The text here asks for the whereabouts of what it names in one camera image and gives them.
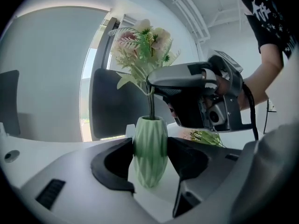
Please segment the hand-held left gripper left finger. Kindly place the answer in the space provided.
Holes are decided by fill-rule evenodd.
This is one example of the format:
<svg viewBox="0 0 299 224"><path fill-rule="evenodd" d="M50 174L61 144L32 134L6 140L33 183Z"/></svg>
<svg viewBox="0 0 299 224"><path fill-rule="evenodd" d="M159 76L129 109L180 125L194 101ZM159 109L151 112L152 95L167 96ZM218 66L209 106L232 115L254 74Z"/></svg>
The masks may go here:
<svg viewBox="0 0 299 224"><path fill-rule="evenodd" d="M128 181L130 138L64 154L21 188L29 209L45 224L138 224L141 207Z"/></svg>

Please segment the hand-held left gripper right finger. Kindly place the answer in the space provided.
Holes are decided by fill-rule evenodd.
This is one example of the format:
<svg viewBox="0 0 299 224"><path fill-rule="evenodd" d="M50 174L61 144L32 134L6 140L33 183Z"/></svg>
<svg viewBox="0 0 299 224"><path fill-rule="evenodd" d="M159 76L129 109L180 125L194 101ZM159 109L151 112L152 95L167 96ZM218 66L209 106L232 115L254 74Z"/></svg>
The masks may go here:
<svg viewBox="0 0 299 224"><path fill-rule="evenodd" d="M299 125L282 125L242 150L170 137L168 156L179 176L174 224L280 220L280 202L299 174Z"/></svg>

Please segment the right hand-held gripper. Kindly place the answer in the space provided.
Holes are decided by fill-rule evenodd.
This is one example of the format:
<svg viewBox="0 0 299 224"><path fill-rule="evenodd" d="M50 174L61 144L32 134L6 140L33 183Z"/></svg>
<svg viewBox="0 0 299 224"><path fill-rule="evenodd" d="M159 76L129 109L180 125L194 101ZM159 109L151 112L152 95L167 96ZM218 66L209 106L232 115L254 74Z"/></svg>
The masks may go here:
<svg viewBox="0 0 299 224"><path fill-rule="evenodd" d="M241 76L243 68L227 53L211 50L208 60L164 66L147 76L147 84L155 93L164 90L191 91L189 95L174 95L166 103L175 113L176 123L185 128L215 132L236 132L254 129L254 99ZM216 75L230 82L228 92L219 96ZM249 97L250 122L243 123L238 97Z"/></svg>

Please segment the person's right hand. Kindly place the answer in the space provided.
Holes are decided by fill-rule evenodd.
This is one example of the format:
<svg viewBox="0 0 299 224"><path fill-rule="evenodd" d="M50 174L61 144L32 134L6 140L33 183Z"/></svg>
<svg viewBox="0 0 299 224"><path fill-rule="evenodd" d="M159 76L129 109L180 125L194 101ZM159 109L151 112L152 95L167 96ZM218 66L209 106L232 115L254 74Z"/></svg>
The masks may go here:
<svg viewBox="0 0 299 224"><path fill-rule="evenodd" d="M223 96L228 92L230 88L230 82L228 80L214 74L214 72L210 69L203 69L201 74L203 76L203 79L212 80L217 83L214 84L214 88L217 88L215 89L215 93L217 93L219 96Z"/></svg>

